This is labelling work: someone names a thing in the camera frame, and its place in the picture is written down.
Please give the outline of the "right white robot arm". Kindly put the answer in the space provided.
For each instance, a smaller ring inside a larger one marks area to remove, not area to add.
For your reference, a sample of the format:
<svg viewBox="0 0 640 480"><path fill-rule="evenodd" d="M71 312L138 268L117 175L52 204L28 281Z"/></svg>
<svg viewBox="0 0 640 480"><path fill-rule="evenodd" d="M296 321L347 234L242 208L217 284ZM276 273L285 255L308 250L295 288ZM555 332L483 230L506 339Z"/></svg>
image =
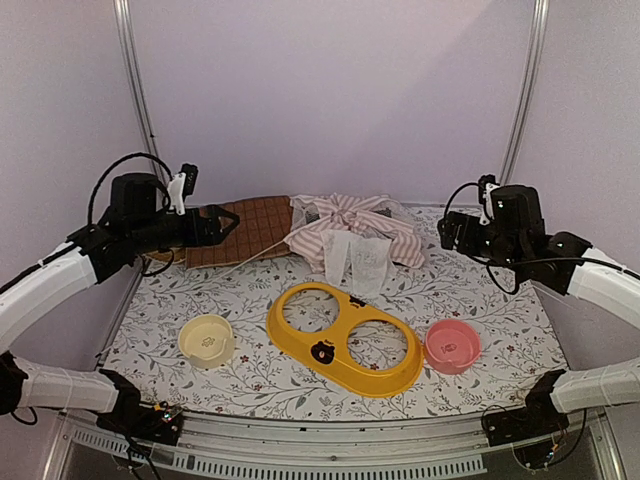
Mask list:
<svg viewBox="0 0 640 480"><path fill-rule="evenodd" d="M593 304L633 327L639 325L639 276L591 242L562 231L547 233L535 188L500 186L492 175L474 182L482 212L445 208L437 224L441 246L487 271L510 270L514 283L537 282L562 296ZM639 400L639 360L545 373L525 398L517 427L537 436L555 417Z"/></svg>

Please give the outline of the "pink striped pet tent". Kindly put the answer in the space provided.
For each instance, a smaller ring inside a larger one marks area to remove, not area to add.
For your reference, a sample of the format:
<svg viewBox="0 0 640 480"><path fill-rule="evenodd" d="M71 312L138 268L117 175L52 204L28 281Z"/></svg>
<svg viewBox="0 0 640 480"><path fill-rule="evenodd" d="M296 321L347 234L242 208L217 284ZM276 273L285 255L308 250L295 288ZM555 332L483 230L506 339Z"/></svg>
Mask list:
<svg viewBox="0 0 640 480"><path fill-rule="evenodd" d="M336 288L365 298L382 293L396 265L425 263L422 239L410 213L387 195L297 195L284 243L311 271Z"/></svg>

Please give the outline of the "white tent pole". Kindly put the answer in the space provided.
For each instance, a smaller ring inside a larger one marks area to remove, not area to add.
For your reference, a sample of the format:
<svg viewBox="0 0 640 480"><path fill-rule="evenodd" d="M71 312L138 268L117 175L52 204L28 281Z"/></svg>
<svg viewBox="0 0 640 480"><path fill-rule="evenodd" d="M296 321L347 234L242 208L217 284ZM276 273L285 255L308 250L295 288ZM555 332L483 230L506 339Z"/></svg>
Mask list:
<svg viewBox="0 0 640 480"><path fill-rule="evenodd" d="M266 253L269 253L269 252L271 252L271 251L273 251L273 250L277 249L278 247L280 247L280 246L281 246L281 245L283 245L284 243L285 243L285 242L284 242L284 240L280 240L279 242L274 243L273 245L270 245L269 247L267 247L267 248L263 249L262 251L260 251L260 252L256 253L255 255L253 255L253 256L251 256L251 257L249 257L248 259L243 260L243 261L241 261L239 264L237 264L237 265L233 266L233 267L229 270L229 272L233 272L233 271L235 271L235 270L237 270L237 269L241 268L242 266L244 266L244 265L246 265L246 264L248 264L248 263L250 263L250 262L252 262L252 261L254 261L254 260L259 260L259 259L260 259L262 256L264 256Z"/></svg>

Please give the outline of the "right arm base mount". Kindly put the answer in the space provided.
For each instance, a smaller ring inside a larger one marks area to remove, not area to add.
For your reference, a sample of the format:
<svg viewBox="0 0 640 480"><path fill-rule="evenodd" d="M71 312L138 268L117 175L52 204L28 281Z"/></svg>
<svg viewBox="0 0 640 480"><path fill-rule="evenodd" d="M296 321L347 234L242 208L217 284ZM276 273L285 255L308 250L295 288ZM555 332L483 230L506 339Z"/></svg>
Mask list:
<svg viewBox="0 0 640 480"><path fill-rule="evenodd" d="M489 445L520 442L566 429L567 414L559 412L551 400L554 384L564 373L566 370L558 369L542 375L526 394L523 407L486 411L480 422Z"/></svg>

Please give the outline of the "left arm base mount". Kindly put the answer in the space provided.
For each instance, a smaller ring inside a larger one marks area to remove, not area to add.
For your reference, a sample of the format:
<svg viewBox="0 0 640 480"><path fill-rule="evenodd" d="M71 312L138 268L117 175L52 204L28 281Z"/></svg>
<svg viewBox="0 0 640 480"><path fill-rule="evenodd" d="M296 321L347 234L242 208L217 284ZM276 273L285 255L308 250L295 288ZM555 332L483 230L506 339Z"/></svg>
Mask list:
<svg viewBox="0 0 640 480"><path fill-rule="evenodd" d="M113 409L96 415L96 426L131 437L163 445L176 446L182 431L182 413L170 413L171 407L162 402L160 409L143 405L138 388L113 370L100 369L117 391Z"/></svg>

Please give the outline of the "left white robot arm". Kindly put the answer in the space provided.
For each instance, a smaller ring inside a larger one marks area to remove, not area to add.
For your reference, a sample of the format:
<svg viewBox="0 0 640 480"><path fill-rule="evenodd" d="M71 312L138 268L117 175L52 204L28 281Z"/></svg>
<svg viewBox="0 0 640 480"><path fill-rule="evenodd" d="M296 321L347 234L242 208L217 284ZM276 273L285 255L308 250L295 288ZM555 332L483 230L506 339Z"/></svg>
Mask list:
<svg viewBox="0 0 640 480"><path fill-rule="evenodd" d="M71 297L104 283L142 256L223 243L240 224L237 214L218 205L188 207L198 169L183 164L169 182L153 173L114 175L136 159L128 154L100 176L111 183L110 200L95 214L98 190L89 197L85 225L52 253L1 288L1 412L25 408L79 409L96 414L128 434L148 426L140 391L122 375L101 369L81 372L48 367L13 355L13 343Z"/></svg>

